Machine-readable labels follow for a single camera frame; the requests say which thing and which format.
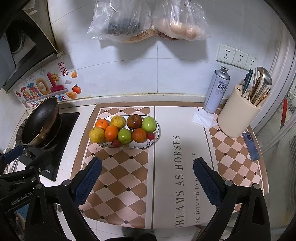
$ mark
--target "lemon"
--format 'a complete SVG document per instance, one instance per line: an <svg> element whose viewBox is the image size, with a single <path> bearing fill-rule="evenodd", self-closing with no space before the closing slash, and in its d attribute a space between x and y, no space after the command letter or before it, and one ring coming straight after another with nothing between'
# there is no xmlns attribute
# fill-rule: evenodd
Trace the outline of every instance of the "lemon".
<svg viewBox="0 0 296 241"><path fill-rule="evenodd" d="M93 143L102 143L105 138L105 132L100 127L95 127L89 132L89 138Z"/></svg>
<svg viewBox="0 0 296 241"><path fill-rule="evenodd" d="M124 118L120 115L113 116L111 120L111 125L116 126L118 129L123 128Z"/></svg>

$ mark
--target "green apple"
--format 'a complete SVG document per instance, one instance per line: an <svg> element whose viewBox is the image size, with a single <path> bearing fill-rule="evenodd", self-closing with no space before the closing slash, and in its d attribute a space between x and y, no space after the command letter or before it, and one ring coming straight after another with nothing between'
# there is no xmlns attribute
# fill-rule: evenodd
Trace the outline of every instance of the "green apple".
<svg viewBox="0 0 296 241"><path fill-rule="evenodd" d="M156 129L156 122L151 116L144 118L142 128L147 132L153 132Z"/></svg>
<svg viewBox="0 0 296 241"><path fill-rule="evenodd" d="M121 129L118 132L118 140L122 143L122 144L128 144L131 141L131 131L128 129Z"/></svg>

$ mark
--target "blue phone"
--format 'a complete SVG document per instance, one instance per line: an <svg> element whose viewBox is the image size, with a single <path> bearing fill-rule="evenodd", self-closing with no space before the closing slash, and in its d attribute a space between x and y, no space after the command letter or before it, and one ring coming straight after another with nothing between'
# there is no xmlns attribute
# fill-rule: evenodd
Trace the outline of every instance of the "blue phone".
<svg viewBox="0 0 296 241"><path fill-rule="evenodd" d="M247 145L248 152L252 161L259 160L260 156L256 148L255 142L250 132L245 132L242 134L244 141Z"/></svg>

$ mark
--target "beige utensil holder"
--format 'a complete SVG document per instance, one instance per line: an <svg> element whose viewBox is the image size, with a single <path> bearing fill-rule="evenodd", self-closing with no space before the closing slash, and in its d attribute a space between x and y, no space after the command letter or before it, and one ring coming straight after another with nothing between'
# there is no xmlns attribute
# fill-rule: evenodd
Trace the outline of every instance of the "beige utensil holder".
<svg viewBox="0 0 296 241"><path fill-rule="evenodd" d="M236 85L218 116L218 125L227 136L239 137L254 120L261 105L254 106L247 98L241 97L241 85Z"/></svg>

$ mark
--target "electrical outlet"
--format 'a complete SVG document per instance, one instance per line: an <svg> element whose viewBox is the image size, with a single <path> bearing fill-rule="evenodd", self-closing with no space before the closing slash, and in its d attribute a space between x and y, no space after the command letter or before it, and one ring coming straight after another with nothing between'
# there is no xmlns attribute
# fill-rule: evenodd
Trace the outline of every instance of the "electrical outlet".
<svg viewBox="0 0 296 241"><path fill-rule="evenodd" d="M225 44L220 44L216 60L223 63L231 64L234 54L235 48L227 46Z"/></svg>
<svg viewBox="0 0 296 241"><path fill-rule="evenodd" d="M258 62L258 59L249 55L248 59L247 59L246 66L244 67L244 69L246 69L246 70L252 69L254 71L257 62Z"/></svg>
<svg viewBox="0 0 296 241"><path fill-rule="evenodd" d="M234 54L232 65L243 69L246 66L247 59L248 59L248 54L237 49Z"/></svg>

